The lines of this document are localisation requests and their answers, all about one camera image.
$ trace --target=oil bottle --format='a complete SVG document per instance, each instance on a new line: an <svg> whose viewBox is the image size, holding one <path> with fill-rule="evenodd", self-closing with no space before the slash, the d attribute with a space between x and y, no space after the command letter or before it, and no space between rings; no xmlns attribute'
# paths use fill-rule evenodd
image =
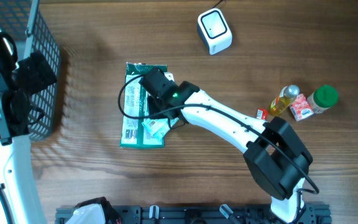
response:
<svg viewBox="0 0 358 224"><path fill-rule="evenodd" d="M296 85L286 86L281 93L272 101L268 113L272 116L280 115L299 95L299 87Z"/></svg>

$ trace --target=black mesh basket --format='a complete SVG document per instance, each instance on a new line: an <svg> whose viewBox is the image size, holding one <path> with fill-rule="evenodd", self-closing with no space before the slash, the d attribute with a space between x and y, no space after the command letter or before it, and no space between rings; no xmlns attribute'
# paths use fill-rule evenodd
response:
<svg viewBox="0 0 358 224"><path fill-rule="evenodd" d="M19 60L40 50L59 78L62 62L59 47L39 11L39 0L0 0L0 29L15 40ZM57 83L32 95L33 104L45 111L45 116L29 128L32 141L45 139L52 133L56 94ZM36 120L38 115L39 112L31 111L29 120Z"/></svg>

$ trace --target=bottle cap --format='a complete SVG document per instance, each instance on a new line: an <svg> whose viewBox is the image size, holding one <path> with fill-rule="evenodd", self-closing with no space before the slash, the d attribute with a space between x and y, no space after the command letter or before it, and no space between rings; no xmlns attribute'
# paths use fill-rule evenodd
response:
<svg viewBox="0 0 358 224"><path fill-rule="evenodd" d="M313 94L314 102L322 108L330 108L338 102L338 92L330 85L323 85Z"/></svg>
<svg viewBox="0 0 358 224"><path fill-rule="evenodd" d="M299 87L296 85L290 85L285 89L284 95L289 98L294 98L299 95Z"/></svg>

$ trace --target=red packet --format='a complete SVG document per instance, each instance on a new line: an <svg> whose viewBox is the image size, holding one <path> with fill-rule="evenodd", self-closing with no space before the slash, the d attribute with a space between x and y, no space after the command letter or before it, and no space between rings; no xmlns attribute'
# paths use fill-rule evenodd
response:
<svg viewBox="0 0 358 224"><path fill-rule="evenodd" d="M269 113L267 112L267 110L259 108L258 113L256 114L256 118L266 120L268 114Z"/></svg>

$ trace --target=pink carton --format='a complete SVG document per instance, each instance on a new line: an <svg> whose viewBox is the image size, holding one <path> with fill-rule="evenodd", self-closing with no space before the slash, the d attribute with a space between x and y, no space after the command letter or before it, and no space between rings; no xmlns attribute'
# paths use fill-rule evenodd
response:
<svg viewBox="0 0 358 224"><path fill-rule="evenodd" d="M313 115L313 110L304 94L299 94L296 97L295 101L290 105L290 109L296 121L303 120Z"/></svg>

